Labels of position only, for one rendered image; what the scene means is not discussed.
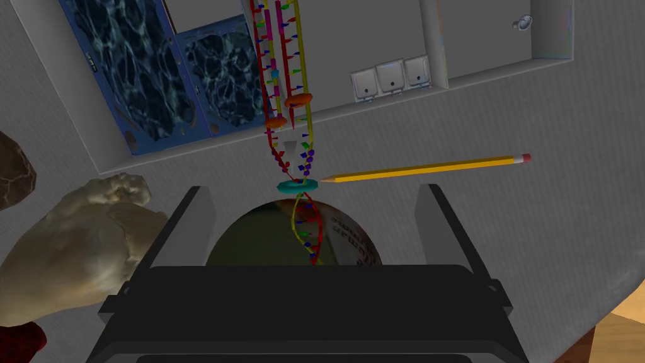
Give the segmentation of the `beige stone bust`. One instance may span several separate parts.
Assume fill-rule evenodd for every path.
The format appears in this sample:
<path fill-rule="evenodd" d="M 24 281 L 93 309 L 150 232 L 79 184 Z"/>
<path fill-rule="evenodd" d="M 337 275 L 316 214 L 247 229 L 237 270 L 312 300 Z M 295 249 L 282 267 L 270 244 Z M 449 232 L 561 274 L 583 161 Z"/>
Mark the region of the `beige stone bust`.
<path fill-rule="evenodd" d="M 98 304 L 128 281 L 168 221 L 142 176 L 92 179 L 66 194 L 0 265 L 0 326 Z"/>

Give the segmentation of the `brown rock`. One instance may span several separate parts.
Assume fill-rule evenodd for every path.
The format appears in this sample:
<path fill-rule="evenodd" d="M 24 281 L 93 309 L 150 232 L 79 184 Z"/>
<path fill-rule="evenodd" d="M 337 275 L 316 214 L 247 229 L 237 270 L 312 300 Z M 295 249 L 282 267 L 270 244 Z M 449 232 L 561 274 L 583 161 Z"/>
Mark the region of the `brown rock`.
<path fill-rule="evenodd" d="M 20 145 L 0 131 L 0 211 L 34 191 L 37 174 Z"/>

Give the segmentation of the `small blue marbled panel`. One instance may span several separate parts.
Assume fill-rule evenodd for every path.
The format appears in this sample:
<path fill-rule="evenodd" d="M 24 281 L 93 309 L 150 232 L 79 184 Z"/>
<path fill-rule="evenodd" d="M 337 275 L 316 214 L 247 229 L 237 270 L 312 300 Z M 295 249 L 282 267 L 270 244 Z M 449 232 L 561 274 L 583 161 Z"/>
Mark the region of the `small blue marbled panel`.
<path fill-rule="evenodd" d="M 256 48 L 243 14 L 176 35 L 213 137 L 265 121 Z"/>

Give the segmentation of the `yellow pencil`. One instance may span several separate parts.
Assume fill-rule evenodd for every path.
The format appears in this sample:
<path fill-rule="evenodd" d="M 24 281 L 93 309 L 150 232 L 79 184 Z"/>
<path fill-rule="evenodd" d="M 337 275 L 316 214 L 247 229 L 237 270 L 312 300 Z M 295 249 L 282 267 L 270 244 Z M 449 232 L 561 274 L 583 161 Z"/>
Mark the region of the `yellow pencil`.
<path fill-rule="evenodd" d="M 373 180 L 382 178 L 394 178 L 399 176 L 424 175 L 429 173 L 440 173 L 445 171 L 481 169 L 491 166 L 504 166 L 511 164 L 528 163 L 532 159 L 531 154 L 521 154 L 518 156 L 501 156 L 484 159 L 470 159 L 464 161 L 453 161 L 448 163 L 437 163 L 420 166 L 409 166 L 399 169 L 373 170 L 359 173 L 349 173 L 342 175 L 329 176 L 323 178 L 320 182 L 326 183 L 344 183 L 362 180 Z"/>

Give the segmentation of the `dark red lump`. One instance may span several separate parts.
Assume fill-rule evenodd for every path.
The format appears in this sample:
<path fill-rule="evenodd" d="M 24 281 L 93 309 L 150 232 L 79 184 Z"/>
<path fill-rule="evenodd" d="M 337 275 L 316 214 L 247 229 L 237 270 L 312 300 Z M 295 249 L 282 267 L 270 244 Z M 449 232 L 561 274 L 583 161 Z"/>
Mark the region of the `dark red lump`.
<path fill-rule="evenodd" d="M 30 363 L 46 343 L 44 331 L 35 322 L 0 326 L 0 363 Z"/>

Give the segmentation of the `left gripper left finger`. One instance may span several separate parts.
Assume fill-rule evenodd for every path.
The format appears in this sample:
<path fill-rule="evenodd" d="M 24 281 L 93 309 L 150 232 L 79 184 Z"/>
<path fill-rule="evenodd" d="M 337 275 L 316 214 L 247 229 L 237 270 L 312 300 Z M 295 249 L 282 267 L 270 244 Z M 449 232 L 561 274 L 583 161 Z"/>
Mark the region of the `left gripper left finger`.
<path fill-rule="evenodd" d="M 215 204 L 207 186 L 193 186 L 151 248 L 151 267 L 204 265 L 212 247 Z"/>

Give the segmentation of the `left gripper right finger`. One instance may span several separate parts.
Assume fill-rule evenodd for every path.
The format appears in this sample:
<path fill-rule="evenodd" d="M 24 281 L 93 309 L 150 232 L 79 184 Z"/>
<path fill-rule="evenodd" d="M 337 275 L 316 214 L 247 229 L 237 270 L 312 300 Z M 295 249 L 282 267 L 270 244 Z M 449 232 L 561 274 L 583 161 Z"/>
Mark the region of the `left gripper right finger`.
<path fill-rule="evenodd" d="M 475 245 L 437 184 L 420 186 L 414 218 L 427 264 L 460 265 L 477 277 L 490 276 Z"/>

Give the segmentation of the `large blue marbled panel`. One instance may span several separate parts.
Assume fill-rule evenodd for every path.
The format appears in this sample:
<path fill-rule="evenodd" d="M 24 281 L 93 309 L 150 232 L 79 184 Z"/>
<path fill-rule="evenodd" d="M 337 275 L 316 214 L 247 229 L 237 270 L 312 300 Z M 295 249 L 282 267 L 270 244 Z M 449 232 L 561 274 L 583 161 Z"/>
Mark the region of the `large blue marbled panel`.
<path fill-rule="evenodd" d="M 210 137 L 161 0 L 59 0 L 131 155 Z"/>

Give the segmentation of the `white wall socket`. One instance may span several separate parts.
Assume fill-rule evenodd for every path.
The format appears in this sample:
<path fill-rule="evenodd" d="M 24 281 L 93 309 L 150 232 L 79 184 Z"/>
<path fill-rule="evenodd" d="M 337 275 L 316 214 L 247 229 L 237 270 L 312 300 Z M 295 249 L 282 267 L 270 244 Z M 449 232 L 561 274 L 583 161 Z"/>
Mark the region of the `white wall socket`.
<path fill-rule="evenodd" d="M 431 87 L 430 67 L 427 55 L 403 61 L 408 89 Z"/>
<path fill-rule="evenodd" d="M 381 93 L 393 94 L 403 91 L 406 84 L 402 59 L 377 64 L 375 70 Z"/>
<path fill-rule="evenodd" d="M 350 75 L 355 101 L 371 102 L 379 94 L 377 75 L 374 67 L 353 72 Z"/>

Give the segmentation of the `colourful helix model on dome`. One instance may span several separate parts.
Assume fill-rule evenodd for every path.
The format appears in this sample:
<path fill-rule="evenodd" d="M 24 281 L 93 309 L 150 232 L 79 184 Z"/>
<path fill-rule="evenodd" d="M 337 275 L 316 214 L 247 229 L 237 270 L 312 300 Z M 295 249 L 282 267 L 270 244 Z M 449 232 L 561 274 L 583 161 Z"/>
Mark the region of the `colourful helix model on dome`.
<path fill-rule="evenodd" d="M 314 136 L 299 0 L 249 0 L 263 97 L 265 134 L 286 180 L 285 199 L 241 216 L 216 242 L 214 265 L 382 265 L 366 232 L 311 193 Z"/>

